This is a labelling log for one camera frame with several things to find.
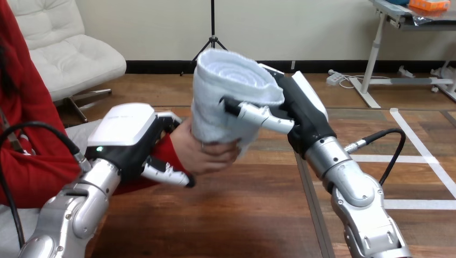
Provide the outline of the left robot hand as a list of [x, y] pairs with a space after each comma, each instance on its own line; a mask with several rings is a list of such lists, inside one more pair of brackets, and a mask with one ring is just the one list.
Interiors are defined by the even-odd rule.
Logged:
[[88, 137], [85, 156], [91, 171], [101, 171], [104, 164], [122, 180], [142, 176], [160, 183], [194, 187], [192, 175], [150, 155], [162, 134], [172, 132], [181, 122], [176, 114], [155, 112], [145, 103], [114, 106]]

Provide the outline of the person's hand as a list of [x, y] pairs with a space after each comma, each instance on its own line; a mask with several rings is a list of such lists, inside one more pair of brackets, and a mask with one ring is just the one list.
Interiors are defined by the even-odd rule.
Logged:
[[190, 118], [170, 134], [170, 139], [183, 168], [196, 175], [222, 171], [231, 166], [240, 154], [236, 141], [220, 144], [197, 140], [192, 134]]

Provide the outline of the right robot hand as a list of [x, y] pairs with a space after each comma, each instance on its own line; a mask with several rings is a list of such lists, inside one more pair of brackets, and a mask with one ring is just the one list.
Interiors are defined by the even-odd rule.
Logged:
[[284, 102], [270, 107], [225, 95], [219, 102], [226, 113], [249, 125], [286, 134], [293, 150], [302, 159], [315, 143], [336, 136], [323, 103], [300, 71], [288, 77], [265, 64], [259, 66], [268, 71], [282, 88]]

